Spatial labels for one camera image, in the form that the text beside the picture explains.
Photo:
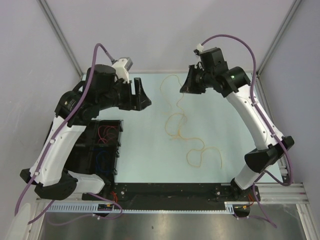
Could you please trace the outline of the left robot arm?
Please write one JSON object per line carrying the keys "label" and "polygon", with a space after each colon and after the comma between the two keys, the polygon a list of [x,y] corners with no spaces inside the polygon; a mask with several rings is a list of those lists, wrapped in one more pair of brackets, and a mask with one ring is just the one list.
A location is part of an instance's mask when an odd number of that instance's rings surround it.
{"label": "left robot arm", "polygon": [[20,177],[28,186],[35,186],[34,191],[41,199],[60,201],[79,193],[107,199],[111,188],[105,179],[97,174],[69,171],[65,163],[78,138],[100,111],[109,108],[142,111],[151,104],[141,78],[126,81],[114,66],[90,67],[86,79],[61,96],[40,156],[31,168],[20,172]]}

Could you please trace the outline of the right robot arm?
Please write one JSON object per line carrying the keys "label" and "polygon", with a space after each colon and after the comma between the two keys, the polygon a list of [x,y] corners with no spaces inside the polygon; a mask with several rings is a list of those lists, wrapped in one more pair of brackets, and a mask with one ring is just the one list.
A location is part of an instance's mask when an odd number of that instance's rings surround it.
{"label": "right robot arm", "polygon": [[251,93],[253,82],[241,67],[228,67],[220,48],[204,50],[203,45],[198,44],[194,53],[199,60],[189,66],[180,92],[199,95],[208,88],[214,89],[238,112],[255,144],[255,149],[244,156],[244,167],[230,182],[231,196],[242,201],[255,180],[294,145],[294,140],[272,124],[256,95]]}

